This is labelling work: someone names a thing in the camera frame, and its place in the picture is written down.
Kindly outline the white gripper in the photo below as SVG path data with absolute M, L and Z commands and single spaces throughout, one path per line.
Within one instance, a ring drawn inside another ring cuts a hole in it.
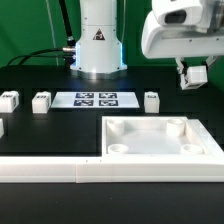
M 187 57 L 205 57 L 210 69 L 217 56 L 224 55 L 224 31 L 216 34 L 199 33 L 184 26 L 161 26 L 149 13 L 143 27 L 141 49 L 148 59 L 175 58 L 180 86 L 184 87 L 184 60 Z

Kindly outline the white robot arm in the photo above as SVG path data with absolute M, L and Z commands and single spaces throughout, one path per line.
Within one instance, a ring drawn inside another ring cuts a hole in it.
M 112 78 L 127 66 L 116 36 L 116 0 L 80 0 L 81 38 L 73 73 Z M 173 58 L 184 90 L 208 82 L 211 65 L 224 56 L 224 0 L 152 0 L 141 37 L 148 59 Z

